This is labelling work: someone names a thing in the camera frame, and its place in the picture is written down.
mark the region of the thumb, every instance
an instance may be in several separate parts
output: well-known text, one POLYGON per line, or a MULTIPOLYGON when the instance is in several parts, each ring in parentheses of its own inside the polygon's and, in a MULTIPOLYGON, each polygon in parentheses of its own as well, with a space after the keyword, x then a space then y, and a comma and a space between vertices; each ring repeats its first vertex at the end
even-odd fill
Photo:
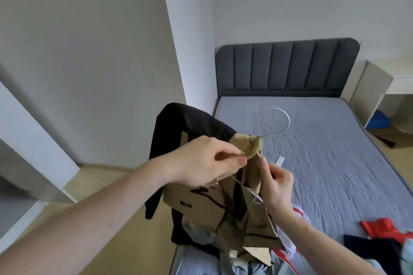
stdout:
POLYGON ((270 167, 268 166, 267 159, 264 156, 258 159, 258 168, 261 173, 262 181, 268 182, 269 180, 273 179, 273 176, 271 175, 271 172, 270 172, 270 167))
POLYGON ((243 168, 247 165, 247 158, 246 157, 230 157, 226 158, 222 161, 218 161, 219 163, 219 173, 220 175, 223 174, 234 174, 240 168, 243 168))

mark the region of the cardboard box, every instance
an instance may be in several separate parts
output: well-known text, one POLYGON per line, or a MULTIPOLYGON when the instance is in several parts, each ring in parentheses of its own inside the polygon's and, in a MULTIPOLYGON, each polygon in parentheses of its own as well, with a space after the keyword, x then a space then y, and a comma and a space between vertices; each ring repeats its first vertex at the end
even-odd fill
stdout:
POLYGON ((413 134, 402 132, 392 125, 386 128, 369 128, 367 131, 391 149, 413 147, 413 134))

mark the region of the left hand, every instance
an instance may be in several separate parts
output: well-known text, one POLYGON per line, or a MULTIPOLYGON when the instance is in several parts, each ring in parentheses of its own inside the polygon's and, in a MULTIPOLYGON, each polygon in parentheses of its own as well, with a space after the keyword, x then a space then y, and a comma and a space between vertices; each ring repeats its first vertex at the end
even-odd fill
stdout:
POLYGON ((201 136, 160 158, 166 164, 164 175, 168 182, 198 187, 223 174, 230 176, 236 173, 247 164, 243 155, 229 142, 201 136))

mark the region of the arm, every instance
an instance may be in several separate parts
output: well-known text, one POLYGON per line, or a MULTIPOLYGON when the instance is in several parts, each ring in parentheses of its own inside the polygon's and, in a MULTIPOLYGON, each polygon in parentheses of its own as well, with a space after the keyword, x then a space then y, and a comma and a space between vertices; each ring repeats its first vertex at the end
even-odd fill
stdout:
POLYGON ((178 182, 196 187, 245 166, 242 152, 215 138, 199 137, 152 159, 37 228, 0 255, 0 274, 78 274, 156 190, 178 182))
POLYGON ((318 274, 382 274, 362 258, 294 214, 292 174, 264 157, 259 160, 261 196, 275 223, 318 274))

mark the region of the black jacket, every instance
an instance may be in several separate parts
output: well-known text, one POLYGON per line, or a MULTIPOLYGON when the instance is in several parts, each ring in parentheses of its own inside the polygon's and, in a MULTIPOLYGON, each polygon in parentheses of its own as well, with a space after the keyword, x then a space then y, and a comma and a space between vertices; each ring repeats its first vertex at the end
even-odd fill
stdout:
MULTIPOLYGON (((229 141, 236 133, 228 125, 204 111, 180 103, 170 103, 157 116, 149 159, 177 149, 180 146, 182 131, 188 134, 188 141, 202 135, 229 141)), ((145 202, 145 218, 150 220, 153 217, 162 196, 162 189, 160 188, 145 202)), ((201 246, 192 241, 182 228, 182 216, 180 212, 172 209, 173 231, 171 241, 174 244, 192 244, 197 248, 219 256, 218 249, 212 245, 201 246)))

